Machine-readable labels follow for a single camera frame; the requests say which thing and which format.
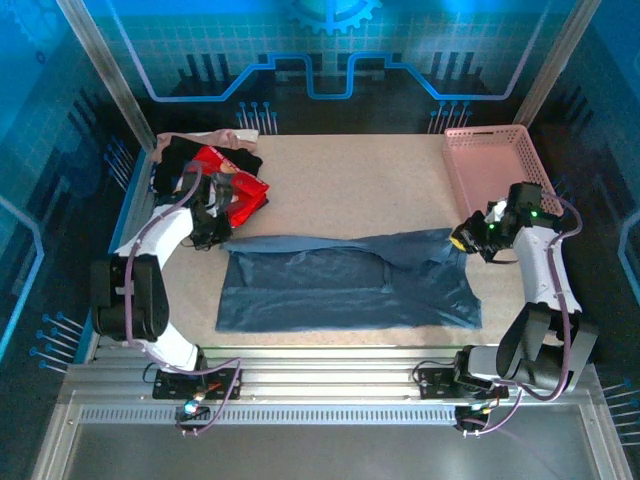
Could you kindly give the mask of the aluminium rail frame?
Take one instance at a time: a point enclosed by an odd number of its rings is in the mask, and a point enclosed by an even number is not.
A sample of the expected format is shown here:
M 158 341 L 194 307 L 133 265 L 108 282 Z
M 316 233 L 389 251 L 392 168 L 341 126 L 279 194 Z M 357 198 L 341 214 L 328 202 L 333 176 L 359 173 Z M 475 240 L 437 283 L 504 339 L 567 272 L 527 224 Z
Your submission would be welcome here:
M 453 364 L 452 348 L 214 347 L 212 366 L 242 370 L 240 396 L 228 405 L 451 405 L 480 406 L 491 401 L 422 400 L 411 380 L 413 368 L 432 360 Z M 100 342 L 80 364 L 68 367 L 31 480 L 62 480 L 86 406 L 178 406 L 156 400 L 142 381 L 147 358 L 112 341 Z

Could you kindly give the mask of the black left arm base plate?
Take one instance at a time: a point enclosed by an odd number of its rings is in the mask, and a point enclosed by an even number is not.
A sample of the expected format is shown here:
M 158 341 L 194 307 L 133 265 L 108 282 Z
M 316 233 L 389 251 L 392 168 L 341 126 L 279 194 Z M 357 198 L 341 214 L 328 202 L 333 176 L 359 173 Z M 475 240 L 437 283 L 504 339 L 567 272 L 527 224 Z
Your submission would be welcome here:
M 236 400 L 240 396 L 242 374 L 234 383 L 231 382 L 235 374 L 234 368 L 224 368 L 207 375 L 182 375 L 157 370 L 153 381 L 152 398 L 156 400 L 189 400 L 196 393 L 206 391 L 206 400 L 222 400 L 230 385 L 233 385 L 229 398 Z

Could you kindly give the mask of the aluminium frame post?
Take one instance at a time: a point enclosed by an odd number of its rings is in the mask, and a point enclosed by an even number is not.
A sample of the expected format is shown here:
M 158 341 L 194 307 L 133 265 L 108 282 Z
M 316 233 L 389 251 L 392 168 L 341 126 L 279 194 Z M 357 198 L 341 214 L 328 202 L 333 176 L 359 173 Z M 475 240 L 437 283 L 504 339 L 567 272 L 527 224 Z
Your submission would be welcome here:
M 575 0 L 512 123 L 529 128 L 566 68 L 602 0 Z
M 55 1 L 131 132 L 142 149 L 150 153 L 155 148 L 155 136 L 84 1 Z

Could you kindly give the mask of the blue t-shirt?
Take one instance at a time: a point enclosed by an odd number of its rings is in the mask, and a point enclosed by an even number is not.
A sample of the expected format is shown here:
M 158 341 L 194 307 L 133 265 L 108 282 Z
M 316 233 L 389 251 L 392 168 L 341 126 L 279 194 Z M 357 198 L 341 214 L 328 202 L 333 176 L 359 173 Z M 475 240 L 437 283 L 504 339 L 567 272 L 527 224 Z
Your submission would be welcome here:
M 359 239 L 260 236 L 224 244 L 220 332 L 478 329 L 467 257 L 446 229 Z

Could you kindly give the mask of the pink perforated plastic basket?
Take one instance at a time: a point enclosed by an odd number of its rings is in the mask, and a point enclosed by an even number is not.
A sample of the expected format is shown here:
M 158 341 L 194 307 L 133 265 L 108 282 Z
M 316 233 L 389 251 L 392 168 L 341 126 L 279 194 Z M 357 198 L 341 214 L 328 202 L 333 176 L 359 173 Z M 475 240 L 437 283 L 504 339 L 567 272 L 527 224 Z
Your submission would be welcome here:
M 522 125 L 449 128 L 444 132 L 443 158 L 462 220 L 506 197 L 516 183 L 536 183 L 544 192 L 554 192 Z

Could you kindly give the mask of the red teddy bear print t-shirt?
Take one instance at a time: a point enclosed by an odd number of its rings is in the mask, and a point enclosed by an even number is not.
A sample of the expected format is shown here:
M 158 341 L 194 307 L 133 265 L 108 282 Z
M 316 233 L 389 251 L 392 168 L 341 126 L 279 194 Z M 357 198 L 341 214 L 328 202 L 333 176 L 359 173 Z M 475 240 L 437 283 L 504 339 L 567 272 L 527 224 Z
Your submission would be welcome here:
M 248 150 L 206 146 L 193 161 L 211 179 L 212 197 L 206 210 L 212 216 L 225 213 L 232 229 L 243 225 L 268 202 L 270 186 L 257 176 L 262 160 Z

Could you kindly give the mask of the beige t-shirt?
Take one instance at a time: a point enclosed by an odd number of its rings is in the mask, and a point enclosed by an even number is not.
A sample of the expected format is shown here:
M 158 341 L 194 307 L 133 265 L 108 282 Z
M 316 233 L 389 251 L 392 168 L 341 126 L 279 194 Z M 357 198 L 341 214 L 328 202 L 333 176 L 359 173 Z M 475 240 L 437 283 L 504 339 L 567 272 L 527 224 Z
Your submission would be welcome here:
M 151 154 L 154 163 L 162 162 L 162 152 L 174 138 L 181 138 L 196 144 L 229 148 L 232 150 L 246 149 L 254 152 L 260 133 L 255 129 L 219 129 L 212 132 L 178 133 L 164 132 L 156 136 L 156 147 Z

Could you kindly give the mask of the small circuit board with LEDs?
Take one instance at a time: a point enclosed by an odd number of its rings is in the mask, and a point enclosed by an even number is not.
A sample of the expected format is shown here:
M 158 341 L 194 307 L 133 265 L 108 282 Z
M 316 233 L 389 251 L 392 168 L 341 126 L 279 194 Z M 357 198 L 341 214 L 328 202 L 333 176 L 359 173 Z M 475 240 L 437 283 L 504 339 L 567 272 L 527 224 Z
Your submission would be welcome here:
M 500 406 L 500 400 L 491 401 L 480 406 L 457 407 L 454 428 L 463 438 L 480 437 L 498 430 L 498 425 L 491 425 L 490 418 L 494 410 Z
M 204 399 L 204 394 L 196 394 L 191 400 L 187 400 L 184 405 L 177 410 L 175 426 L 183 437 L 186 437 L 187 435 L 198 435 L 198 427 L 189 426 L 188 423 L 195 420 L 202 420 L 210 413 L 210 408 L 202 405 Z

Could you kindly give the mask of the black t-shirt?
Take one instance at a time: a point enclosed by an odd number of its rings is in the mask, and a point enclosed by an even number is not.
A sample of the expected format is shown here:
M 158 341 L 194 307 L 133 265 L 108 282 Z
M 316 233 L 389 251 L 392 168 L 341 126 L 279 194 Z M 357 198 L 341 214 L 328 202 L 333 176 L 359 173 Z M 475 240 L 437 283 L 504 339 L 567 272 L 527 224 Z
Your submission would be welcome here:
M 162 152 L 162 162 L 156 163 L 158 177 L 162 182 L 158 196 L 169 195 L 175 189 L 179 177 L 187 163 L 198 159 L 203 162 L 203 174 L 210 175 L 221 164 L 221 157 L 230 161 L 242 171 L 257 176 L 263 160 L 246 149 L 232 150 L 229 148 L 200 145 L 194 142 L 174 138 L 170 145 Z

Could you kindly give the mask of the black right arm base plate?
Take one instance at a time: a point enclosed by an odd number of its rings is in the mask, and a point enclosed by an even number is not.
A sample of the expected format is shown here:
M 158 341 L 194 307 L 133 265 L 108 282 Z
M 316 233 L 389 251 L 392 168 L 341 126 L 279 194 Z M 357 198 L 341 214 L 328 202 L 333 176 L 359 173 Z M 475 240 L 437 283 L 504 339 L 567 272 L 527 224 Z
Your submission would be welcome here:
M 411 380 L 419 389 L 422 400 L 466 399 L 508 400 L 509 388 L 495 385 L 489 380 L 479 379 L 463 373 L 453 364 L 432 360 L 418 363 L 412 370 Z

